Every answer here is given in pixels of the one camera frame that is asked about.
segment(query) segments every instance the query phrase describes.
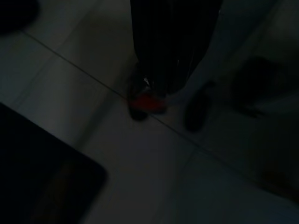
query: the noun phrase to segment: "black pants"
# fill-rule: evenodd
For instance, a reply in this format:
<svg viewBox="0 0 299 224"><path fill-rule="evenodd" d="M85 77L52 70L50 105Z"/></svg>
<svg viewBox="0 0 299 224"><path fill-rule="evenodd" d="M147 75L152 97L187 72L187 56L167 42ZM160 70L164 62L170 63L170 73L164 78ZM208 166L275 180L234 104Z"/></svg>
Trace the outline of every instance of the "black pants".
<svg viewBox="0 0 299 224"><path fill-rule="evenodd" d="M182 89L204 57L222 0L131 0L142 73L164 97Z"/></svg>

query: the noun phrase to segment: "dark mat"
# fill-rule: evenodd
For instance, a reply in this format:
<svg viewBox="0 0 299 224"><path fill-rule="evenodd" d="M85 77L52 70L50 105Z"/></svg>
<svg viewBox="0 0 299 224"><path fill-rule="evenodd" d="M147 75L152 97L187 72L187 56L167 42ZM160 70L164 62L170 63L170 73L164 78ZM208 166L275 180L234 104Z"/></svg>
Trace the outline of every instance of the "dark mat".
<svg viewBox="0 0 299 224"><path fill-rule="evenodd" d="M3 223L78 223L99 194L105 170L0 104Z"/></svg>

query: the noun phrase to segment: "white tile floor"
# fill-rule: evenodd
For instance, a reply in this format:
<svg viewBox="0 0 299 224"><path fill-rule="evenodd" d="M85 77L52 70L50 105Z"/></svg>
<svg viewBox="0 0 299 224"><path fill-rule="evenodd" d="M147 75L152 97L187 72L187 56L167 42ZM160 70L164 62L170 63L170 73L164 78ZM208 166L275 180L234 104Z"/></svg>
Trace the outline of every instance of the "white tile floor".
<svg viewBox="0 0 299 224"><path fill-rule="evenodd" d="M136 61L129 0L41 5L34 24L0 38L0 100L107 169L105 190L82 223L298 221L289 202L220 165L252 177L251 119L218 108L191 135L183 107L143 123L129 117L121 97Z"/></svg>

